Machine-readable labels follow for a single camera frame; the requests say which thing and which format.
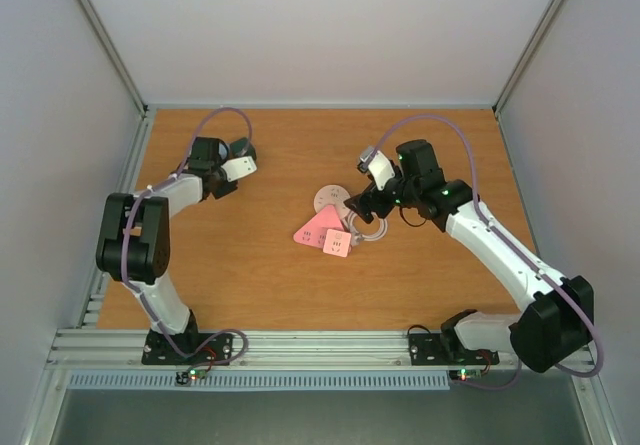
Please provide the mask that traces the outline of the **pink round socket base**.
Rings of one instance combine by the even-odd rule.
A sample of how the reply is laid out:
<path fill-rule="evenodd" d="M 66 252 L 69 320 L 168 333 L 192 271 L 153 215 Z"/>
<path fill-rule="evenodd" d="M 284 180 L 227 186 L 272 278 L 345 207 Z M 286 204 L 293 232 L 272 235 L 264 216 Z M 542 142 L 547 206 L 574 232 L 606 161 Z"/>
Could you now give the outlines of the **pink round socket base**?
<path fill-rule="evenodd" d="M 347 217 L 350 210 L 344 202 L 351 197 L 349 192 L 340 185 L 326 185 L 318 190 L 314 196 L 313 206 L 316 213 L 319 213 L 327 205 L 332 205 L 341 219 Z"/>

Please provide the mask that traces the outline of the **pink cube socket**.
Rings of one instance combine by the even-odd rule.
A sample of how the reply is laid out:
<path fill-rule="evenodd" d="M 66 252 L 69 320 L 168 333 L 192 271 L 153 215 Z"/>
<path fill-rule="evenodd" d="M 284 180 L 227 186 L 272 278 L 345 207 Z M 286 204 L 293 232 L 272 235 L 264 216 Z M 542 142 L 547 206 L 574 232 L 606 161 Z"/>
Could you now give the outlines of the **pink cube socket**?
<path fill-rule="evenodd" d="M 322 251 L 328 255 L 346 258 L 351 251 L 351 238 L 349 232 L 328 229 Z"/>

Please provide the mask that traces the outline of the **dark green cube socket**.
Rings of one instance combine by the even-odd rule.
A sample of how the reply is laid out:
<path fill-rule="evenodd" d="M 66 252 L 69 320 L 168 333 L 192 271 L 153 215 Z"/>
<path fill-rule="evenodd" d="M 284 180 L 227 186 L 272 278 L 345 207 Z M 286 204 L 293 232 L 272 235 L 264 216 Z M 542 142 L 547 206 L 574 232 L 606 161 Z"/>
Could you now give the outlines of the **dark green cube socket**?
<path fill-rule="evenodd" d="M 247 137 L 242 137 L 231 142 L 229 150 L 232 158 L 250 156 L 254 161 L 257 160 L 256 149 Z"/>

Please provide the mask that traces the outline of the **pink triangular power strip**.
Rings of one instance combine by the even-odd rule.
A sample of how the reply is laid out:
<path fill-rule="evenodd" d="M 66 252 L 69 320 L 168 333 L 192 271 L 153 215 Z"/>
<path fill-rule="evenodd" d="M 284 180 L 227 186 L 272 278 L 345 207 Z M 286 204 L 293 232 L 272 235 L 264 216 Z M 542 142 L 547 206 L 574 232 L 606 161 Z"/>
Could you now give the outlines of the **pink triangular power strip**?
<path fill-rule="evenodd" d="M 343 232 L 344 226 L 334 205 L 326 205 L 293 235 L 297 244 L 322 249 L 328 230 Z"/>

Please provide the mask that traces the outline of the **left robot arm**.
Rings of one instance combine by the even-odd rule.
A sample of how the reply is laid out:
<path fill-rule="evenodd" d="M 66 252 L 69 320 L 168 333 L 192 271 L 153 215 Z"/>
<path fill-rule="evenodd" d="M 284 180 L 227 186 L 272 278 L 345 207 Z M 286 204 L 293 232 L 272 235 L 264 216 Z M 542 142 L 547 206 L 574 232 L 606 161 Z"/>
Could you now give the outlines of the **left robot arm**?
<path fill-rule="evenodd" d="M 199 136 L 162 182 L 135 193 L 114 192 L 105 200 L 95 261 L 128 289 L 150 322 L 147 345 L 179 363 L 195 360 L 210 341 L 194 312 L 180 299 L 169 274 L 170 221 L 209 197 L 222 198 L 257 170 L 248 137 L 227 143 Z"/>

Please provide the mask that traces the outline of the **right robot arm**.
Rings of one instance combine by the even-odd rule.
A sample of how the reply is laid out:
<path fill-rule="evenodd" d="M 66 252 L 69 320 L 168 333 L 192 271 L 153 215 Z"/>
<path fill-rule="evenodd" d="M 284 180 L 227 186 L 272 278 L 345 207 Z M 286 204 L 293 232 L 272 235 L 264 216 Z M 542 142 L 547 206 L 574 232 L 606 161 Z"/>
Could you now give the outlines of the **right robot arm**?
<path fill-rule="evenodd" d="M 515 315 L 464 310 L 440 328 L 444 355 L 463 361 L 475 351 L 513 353 L 544 373 L 594 340 L 594 293 L 582 276 L 566 277 L 517 240 L 465 181 L 448 181 L 424 139 L 396 148 L 392 161 L 369 147 L 358 162 L 370 183 L 346 207 L 370 223 L 393 209 L 414 209 L 462 244 L 489 270 L 518 308 Z"/>

